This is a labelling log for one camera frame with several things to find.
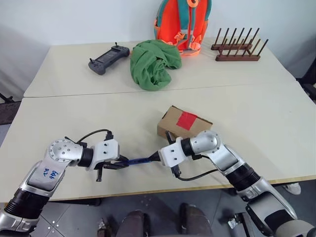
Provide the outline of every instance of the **gray pants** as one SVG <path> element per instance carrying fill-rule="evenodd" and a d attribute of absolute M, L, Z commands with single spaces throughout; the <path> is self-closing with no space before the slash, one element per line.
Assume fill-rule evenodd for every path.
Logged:
<path fill-rule="evenodd" d="M 209 220 L 205 214 L 198 208 L 192 205 L 186 205 L 185 208 L 185 226 L 183 226 L 183 233 L 188 235 L 199 235 L 212 237 L 212 231 Z M 116 237 L 144 237 L 144 214 L 137 210 L 130 212 L 122 221 L 118 229 Z M 180 237 L 181 235 L 172 235 L 169 237 Z"/>

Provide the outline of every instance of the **green towel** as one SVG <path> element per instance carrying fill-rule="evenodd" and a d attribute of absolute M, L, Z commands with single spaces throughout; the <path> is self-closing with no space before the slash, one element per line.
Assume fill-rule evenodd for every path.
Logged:
<path fill-rule="evenodd" d="M 130 72 L 134 82 L 142 89 L 155 91 L 168 85 L 171 77 L 165 67 L 181 67 L 177 47 L 155 39 L 141 42 L 133 48 Z"/>

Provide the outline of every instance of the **remote controller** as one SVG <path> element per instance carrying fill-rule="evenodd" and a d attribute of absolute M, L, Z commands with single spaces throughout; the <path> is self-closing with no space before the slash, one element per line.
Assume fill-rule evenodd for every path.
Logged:
<path fill-rule="evenodd" d="M 88 66 L 95 73 L 103 75 L 105 73 L 105 69 L 108 66 L 112 65 L 118 59 L 122 57 L 127 57 L 128 55 L 129 48 L 119 46 L 118 43 L 115 42 L 115 46 L 113 46 L 105 54 L 102 54 L 100 57 L 94 60 L 90 58 Z"/>

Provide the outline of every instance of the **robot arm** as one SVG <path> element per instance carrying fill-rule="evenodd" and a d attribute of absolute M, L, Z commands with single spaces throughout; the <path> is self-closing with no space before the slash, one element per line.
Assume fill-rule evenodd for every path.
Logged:
<path fill-rule="evenodd" d="M 203 131 L 194 138 L 178 137 L 175 143 L 162 148 L 158 153 L 162 164 L 171 168 L 187 160 L 189 156 L 206 154 L 218 171 L 235 187 L 238 195 L 248 202 L 248 214 L 266 236 L 306 236 L 313 228 L 306 222 L 298 221 L 294 209 L 280 193 L 236 152 L 224 145 L 214 131 Z"/>
<path fill-rule="evenodd" d="M 101 181 L 104 164 L 119 158 L 119 144 L 114 139 L 99 142 L 91 148 L 69 139 L 52 142 L 44 159 L 32 167 L 13 199 L 0 211 L 0 231 L 33 231 L 44 205 L 56 191 L 68 166 L 97 169 L 97 181 Z"/>

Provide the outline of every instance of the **white table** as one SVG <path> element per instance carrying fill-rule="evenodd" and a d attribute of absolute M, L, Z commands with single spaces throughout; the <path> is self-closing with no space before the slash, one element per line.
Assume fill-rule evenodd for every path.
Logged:
<path fill-rule="evenodd" d="M 218 51 L 210 50 L 214 42 L 213 38 L 204 39 L 199 55 L 182 57 L 182 68 L 168 70 L 172 81 L 162 90 L 295 81 L 267 47 L 258 62 L 216 62 Z M 137 43 L 119 44 L 132 50 Z M 119 59 L 102 76 L 88 68 L 89 58 L 97 58 L 113 45 L 52 46 L 24 97 L 144 91 L 131 77 L 128 58 Z"/>
<path fill-rule="evenodd" d="M 169 91 L 24 98 L 0 148 L 0 202 L 9 201 L 51 141 L 77 140 L 100 129 L 113 131 L 121 154 L 146 157 L 166 146 L 156 126 L 170 105 L 214 123 L 222 140 L 272 183 L 316 178 L 316 106 L 297 82 Z M 89 137 L 92 145 L 103 134 Z M 212 169 L 208 160 L 181 164 L 183 177 Z M 110 195 L 227 187 L 218 172 L 195 181 L 174 178 L 159 162 L 96 172 L 68 167 L 52 197 L 78 199 Z"/>

